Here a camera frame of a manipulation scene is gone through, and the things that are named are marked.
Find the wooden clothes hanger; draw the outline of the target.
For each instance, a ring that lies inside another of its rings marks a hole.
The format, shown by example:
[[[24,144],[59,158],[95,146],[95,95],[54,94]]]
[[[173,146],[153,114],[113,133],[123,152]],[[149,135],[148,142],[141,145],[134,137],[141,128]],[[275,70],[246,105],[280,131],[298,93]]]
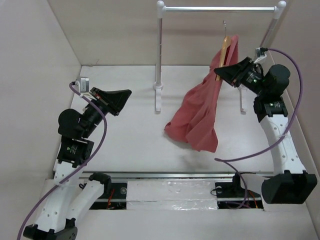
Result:
[[[224,39],[223,39],[222,47],[220,51],[218,68],[221,68],[224,66],[227,50],[228,50],[228,47],[231,45],[231,37],[227,35],[227,24],[225,20],[223,20],[223,26],[224,26]]]

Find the red t shirt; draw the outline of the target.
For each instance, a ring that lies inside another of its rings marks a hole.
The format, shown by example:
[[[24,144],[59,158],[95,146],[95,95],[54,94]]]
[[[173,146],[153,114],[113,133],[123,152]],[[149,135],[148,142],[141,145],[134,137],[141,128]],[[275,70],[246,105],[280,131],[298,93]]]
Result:
[[[196,151],[214,153],[218,147],[215,121],[223,81],[216,80],[214,69],[219,67],[220,55],[220,51],[216,53],[208,74],[185,94],[180,108],[164,127],[168,137],[187,143]]]

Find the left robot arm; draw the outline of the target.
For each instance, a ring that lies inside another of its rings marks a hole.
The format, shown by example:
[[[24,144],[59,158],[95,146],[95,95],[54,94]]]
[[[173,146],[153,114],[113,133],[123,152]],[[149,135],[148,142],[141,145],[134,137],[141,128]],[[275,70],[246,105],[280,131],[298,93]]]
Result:
[[[54,174],[54,186],[34,206],[44,203],[41,213],[31,225],[22,224],[17,238],[30,240],[74,240],[78,225],[98,198],[112,194],[111,177],[93,173],[75,196],[85,166],[102,147],[107,135],[106,115],[118,116],[132,94],[129,89],[103,91],[93,87],[91,98],[70,89],[87,102],[83,112],[68,108],[58,117],[61,136]]]

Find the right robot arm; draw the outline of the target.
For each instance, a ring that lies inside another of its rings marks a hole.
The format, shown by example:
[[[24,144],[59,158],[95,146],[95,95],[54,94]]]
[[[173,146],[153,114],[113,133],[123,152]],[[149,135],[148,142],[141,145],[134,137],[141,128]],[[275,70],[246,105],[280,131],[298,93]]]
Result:
[[[214,72],[229,85],[244,86],[256,94],[254,113],[266,135],[267,151],[273,161],[272,177],[239,173],[232,180],[232,193],[242,197],[251,190],[267,204],[303,204],[318,180],[302,164],[289,132],[292,123],[282,98],[290,82],[288,68],[274,64],[264,74],[261,65],[246,57],[237,64],[216,68]]]

